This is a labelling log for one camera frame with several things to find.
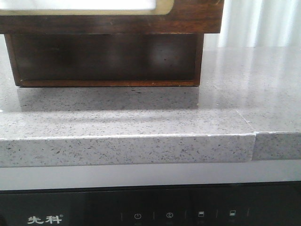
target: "dark wood frame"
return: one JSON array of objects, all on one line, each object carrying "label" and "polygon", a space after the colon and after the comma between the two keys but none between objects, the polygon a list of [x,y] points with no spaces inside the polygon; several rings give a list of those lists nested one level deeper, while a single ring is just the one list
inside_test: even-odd
[{"label": "dark wood frame", "polygon": [[[136,16],[0,16],[0,33],[5,34],[15,83],[21,87],[99,87],[99,86],[198,86],[200,84],[204,33],[221,28],[223,0],[175,0],[167,15]],[[196,34],[195,72],[187,80],[29,80],[22,78],[14,34]]]}]

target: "speckled stone surface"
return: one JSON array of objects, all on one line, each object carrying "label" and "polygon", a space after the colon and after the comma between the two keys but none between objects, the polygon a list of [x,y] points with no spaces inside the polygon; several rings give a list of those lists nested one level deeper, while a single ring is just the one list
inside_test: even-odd
[{"label": "speckled stone surface", "polygon": [[221,48],[200,87],[18,88],[0,36],[0,167],[244,162],[269,158],[275,133],[290,140],[275,158],[295,158],[300,62],[300,48]]},{"label": "speckled stone surface", "polygon": [[2,142],[1,166],[245,162],[254,136],[136,137]]},{"label": "speckled stone surface", "polygon": [[256,136],[254,160],[301,159],[300,133],[259,133]]}]

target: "brand logo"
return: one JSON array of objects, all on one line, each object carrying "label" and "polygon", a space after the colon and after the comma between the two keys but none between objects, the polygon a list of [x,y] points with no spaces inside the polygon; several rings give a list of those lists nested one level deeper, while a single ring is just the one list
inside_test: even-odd
[{"label": "brand logo", "polygon": [[32,216],[28,218],[28,222],[27,224],[31,225],[31,224],[38,224],[38,225],[42,225],[42,224],[59,224],[62,219],[63,215],[56,215],[56,216],[47,216],[45,217],[45,220],[42,220],[39,217],[36,216]]}]

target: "wooden box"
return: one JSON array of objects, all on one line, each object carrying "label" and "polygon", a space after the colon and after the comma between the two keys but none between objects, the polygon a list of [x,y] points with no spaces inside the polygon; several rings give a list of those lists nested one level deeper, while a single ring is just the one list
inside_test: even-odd
[{"label": "wooden box", "polygon": [[172,1],[164,15],[0,10],[16,85],[198,86],[204,33],[220,31],[223,0]]}]

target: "power button icon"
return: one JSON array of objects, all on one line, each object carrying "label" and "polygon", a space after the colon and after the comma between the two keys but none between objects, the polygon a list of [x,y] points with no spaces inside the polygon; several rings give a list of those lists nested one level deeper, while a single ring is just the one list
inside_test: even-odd
[{"label": "power button icon", "polygon": [[136,220],[139,220],[139,219],[142,218],[142,215],[141,215],[140,213],[136,213],[136,214],[134,215],[134,218],[135,218]]},{"label": "power button icon", "polygon": [[173,217],[174,217],[174,214],[173,214],[173,213],[167,213],[167,214],[166,214],[166,217],[167,217],[167,218],[173,218]]}]

